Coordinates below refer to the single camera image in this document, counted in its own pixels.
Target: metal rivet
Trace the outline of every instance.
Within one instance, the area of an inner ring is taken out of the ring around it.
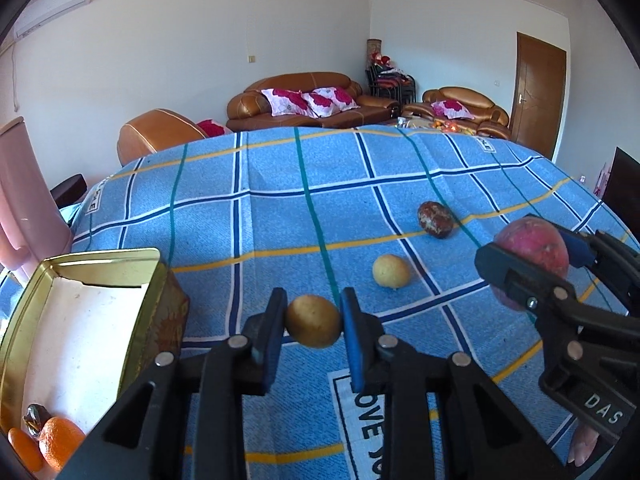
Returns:
[[[398,338],[391,334],[383,334],[378,338],[378,344],[382,348],[395,348],[398,346]]]
[[[464,352],[456,352],[451,357],[451,360],[456,366],[469,366],[471,364],[471,357],[466,355]]]
[[[157,366],[168,366],[174,362],[174,355],[171,352],[160,352],[154,362]]]
[[[249,339],[245,335],[237,334],[227,339],[226,343],[231,346],[231,348],[244,348],[249,343]]]
[[[566,300],[569,297],[569,293],[561,286],[555,286],[554,296],[558,298],[558,300]]]
[[[566,353],[574,361],[579,361],[584,355],[584,348],[578,341],[569,341],[566,346]]]

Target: orange fruit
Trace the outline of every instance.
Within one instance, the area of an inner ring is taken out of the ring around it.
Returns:
[[[61,416],[52,416],[38,437],[40,452],[55,471],[60,471],[84,440],[84,433],[74,423]]]
[[[14,451],[29,471],[35,473],[42,469],[44,464],[38,450],[38,444],[29,435],[19,428],[11,428],[7,437],[9,443],[14,447]]]

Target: brown door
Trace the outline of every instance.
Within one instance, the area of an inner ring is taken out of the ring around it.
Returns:
[[[566,52],[518,33],[511,139],[551,158],[564,103]]]

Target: white wall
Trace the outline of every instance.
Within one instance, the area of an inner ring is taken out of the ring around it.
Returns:
[[[120,167],[130,118],[165,107],[226,121],[233,95],[285,72],[361,81],[368,37],[368,0],[93,0],[16,44],[18,114],[50,186],[94,182]],[[0,123],[16,115],[11,95],[7,53]]]
[[[569,25],[572,89],[557,164],[593,189],[617,146],[640,160],[640,69],[596,0],[584,0]]]
[[[517,32],[567,51],[566,17],[524,0],[371,0],[371,37],[425,90],[464,86],[487,95],[511,114]]]

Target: floral pillow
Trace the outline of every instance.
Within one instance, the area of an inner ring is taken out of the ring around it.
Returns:
[[[431,108],[438,117],[447,119],[475,119],[460,101],[447,99],[446,101],[436,101],[431,103]]]
[[[317,117],[331,117],[340,113],[340,108],[331,99],[317,92],[302,94],[302,98],[309,104],[311,111]]]
[[[217,123],[213,119],[207,119],[200,121],[198,126],[202,128],[202,131],[207,137],[217,137],[224,134],[230,134],[232,131],[225,125]]]
[[[360,108],[344,88],[327,86],[325,88],[316,88],[314,93],[331,99],[341,112]]]
[[[311,111],[309,103],[307,103],[300,92],[292,92],[291,90],[283,90],[281,88],[267,88],[260,90],[267,98],[271,105],[271,115],[277,117],[280,115],[302,115],[305,117],[315,117]]]

